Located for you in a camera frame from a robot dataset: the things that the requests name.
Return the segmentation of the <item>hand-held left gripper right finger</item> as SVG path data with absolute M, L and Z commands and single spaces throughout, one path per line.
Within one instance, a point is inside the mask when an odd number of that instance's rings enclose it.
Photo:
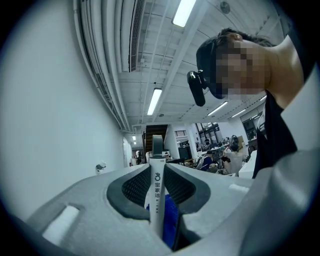
M 166 164 L 166 189 L 178 208 L 172 256 L 238 256 L 243 206 L 253 181 Z

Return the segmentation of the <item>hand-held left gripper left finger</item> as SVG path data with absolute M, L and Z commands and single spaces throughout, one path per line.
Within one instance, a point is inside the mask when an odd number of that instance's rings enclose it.
M 43 239 L 46 254 L 170 255 L 145 208 L 150 174 L 143 164 L 85 178 L 38 208 L 26 223 Z

